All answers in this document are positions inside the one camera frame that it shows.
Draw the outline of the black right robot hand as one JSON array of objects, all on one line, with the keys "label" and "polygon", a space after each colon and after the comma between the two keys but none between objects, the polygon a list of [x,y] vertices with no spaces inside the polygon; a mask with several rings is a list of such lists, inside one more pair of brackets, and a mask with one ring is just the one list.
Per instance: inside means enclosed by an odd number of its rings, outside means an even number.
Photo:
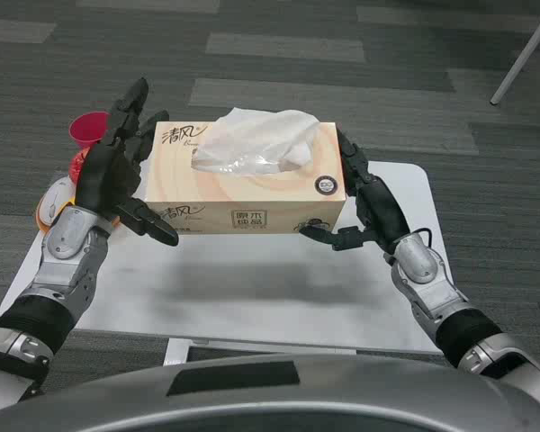
[{"label": "black right robot hand", "polygon": [[386,183],[369,171],[365,153],[341,131],[337,131],[346,195],[355,199],[356,216],[364,225],[339,229],[333,233],[316,225],[301,228],[301,234],[335,251],[360,248],[376,243],[383,252],[393,254],[399,240],[410,234],[405,215]]}]

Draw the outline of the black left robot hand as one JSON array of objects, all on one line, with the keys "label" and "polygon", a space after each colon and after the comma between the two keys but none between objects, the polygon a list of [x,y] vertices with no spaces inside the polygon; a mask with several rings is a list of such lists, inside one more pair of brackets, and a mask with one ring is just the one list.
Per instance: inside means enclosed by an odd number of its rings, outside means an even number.
[{"label": "black left robot hand", "polygon": [[158,122],[169,120],[162,110],[140,121],[149,95],[145,78],[134,82],[115,101],[101,140],[88,151],[77,180],[75,205],[108,220],[115,218],[136,234],[175,247],[179,237],[134,193],[141,183],[141,163],[149,158]]}]

